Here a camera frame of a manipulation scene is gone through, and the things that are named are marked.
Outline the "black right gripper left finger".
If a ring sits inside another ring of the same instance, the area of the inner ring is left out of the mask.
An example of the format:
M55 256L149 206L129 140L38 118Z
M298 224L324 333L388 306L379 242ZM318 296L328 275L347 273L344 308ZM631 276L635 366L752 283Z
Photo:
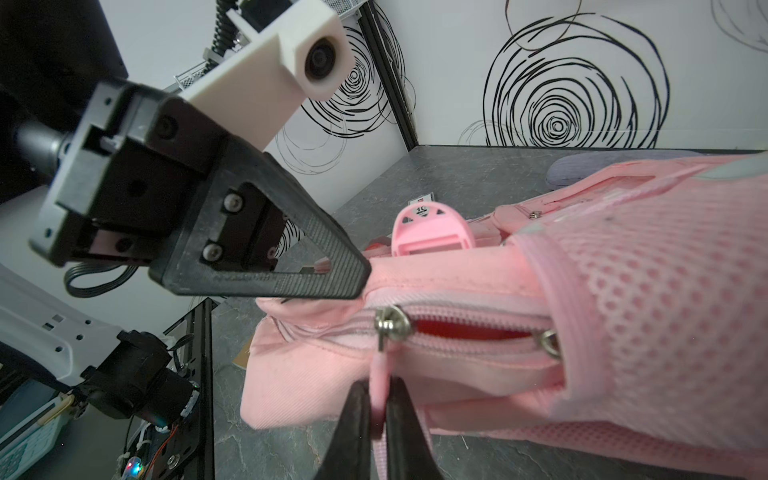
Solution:
M371 400L368 381L349 391L315 480L368 480L371 474Z

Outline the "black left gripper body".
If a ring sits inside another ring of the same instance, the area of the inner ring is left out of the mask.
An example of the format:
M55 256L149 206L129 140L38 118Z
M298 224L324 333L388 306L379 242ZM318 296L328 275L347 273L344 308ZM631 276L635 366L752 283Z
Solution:
M99 83L29 239L51 264L145 266L183 219L225 136L183 98Z

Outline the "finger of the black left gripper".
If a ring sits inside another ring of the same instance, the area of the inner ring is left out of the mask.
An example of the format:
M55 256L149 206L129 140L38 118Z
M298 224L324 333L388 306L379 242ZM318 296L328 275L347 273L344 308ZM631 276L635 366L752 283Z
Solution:
M276 254L288 223L330 260L329 272L278 270ZM180 296L355 299L371 265L270 154L231 135L148 274Z

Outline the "pink student backpack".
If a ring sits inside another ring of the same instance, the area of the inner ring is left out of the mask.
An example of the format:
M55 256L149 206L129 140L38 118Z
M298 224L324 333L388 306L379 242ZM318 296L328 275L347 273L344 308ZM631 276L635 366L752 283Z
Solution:
M403 209L353 300L261 298L252 428L402 378L426 434L767 475L767 156L637 160L467 220Z

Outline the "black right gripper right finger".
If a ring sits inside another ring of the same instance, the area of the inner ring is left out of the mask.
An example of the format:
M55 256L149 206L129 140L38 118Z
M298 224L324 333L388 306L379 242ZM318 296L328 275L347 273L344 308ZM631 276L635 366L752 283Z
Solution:
M385 411L386 478L442 480L406 383L392 377Z

